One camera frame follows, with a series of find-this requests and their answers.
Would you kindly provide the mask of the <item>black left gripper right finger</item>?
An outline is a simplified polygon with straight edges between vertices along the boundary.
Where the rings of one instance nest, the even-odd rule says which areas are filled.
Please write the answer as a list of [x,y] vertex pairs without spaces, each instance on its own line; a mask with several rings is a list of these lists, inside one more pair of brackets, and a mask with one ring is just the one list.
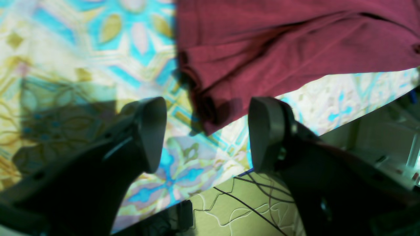
[[254,172],[288,188],[308,236],[419,235],[419,192],[322,141],[287,103],[253,97],[248,127]]

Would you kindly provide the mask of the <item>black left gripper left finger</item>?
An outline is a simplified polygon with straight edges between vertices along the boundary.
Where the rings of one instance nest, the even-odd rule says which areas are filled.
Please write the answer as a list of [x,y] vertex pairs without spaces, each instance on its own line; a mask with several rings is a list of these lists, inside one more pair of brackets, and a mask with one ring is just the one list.
[[1,192],[1,235],[109,236],[130,185],[159,167],[163,97],[126,104],[117,122]]

